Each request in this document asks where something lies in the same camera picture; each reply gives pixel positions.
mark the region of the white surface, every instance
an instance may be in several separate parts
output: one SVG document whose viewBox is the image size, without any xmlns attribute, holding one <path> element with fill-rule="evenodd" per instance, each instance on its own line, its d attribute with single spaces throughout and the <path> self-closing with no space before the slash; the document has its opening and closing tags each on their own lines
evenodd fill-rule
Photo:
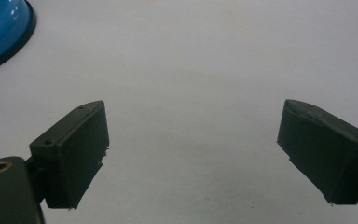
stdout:
<svg viewBox="0 0 358 224">
<path fill-rule="evenodd" d="M 358 223 L 275 143 L 283 101 L 358 127 L 358 1 L 31 1 L 0 67 L 0 158 L 78 105 L 111 146 L 77 210 L 48 223 Z"/>
</svg>

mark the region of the white table surface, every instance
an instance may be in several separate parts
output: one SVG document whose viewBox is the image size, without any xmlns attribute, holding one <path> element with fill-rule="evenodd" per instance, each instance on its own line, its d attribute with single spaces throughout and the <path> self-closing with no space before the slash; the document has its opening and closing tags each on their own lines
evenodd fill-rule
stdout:
<svg viewBox="0 0 358 224">
<path fill-rule="evenodd" d="M 48 224 L 358 223 L 276 144 L 287 98 L 358 127 L 358 1 L 32 0 L 0 66 L 0 158 L 104 100 L 111 145 Z"/>
</svg>

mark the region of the blue bowl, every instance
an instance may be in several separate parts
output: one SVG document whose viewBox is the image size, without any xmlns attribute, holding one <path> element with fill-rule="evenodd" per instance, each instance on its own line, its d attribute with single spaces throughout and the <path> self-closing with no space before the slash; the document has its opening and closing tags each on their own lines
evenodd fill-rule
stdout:
<svg viewBox="0 0 358 224">
<path fill-rule="evenodd" d="M 10 59 L 29 40 L 36 15 L 25 0 L 0 0 L 0 64 Z"/>
</svg>

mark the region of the blue plastic bowl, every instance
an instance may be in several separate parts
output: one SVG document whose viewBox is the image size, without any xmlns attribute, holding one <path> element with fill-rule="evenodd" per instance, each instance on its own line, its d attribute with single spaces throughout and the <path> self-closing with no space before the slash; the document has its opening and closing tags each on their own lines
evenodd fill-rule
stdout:
<svg viewBox="0 0 358 224">
<path fill-rule="evenodd" d="M 24 0 L 0 0 L 0 64 L 10 59 L 29 40 L 36 15 Z"/>
</svg>

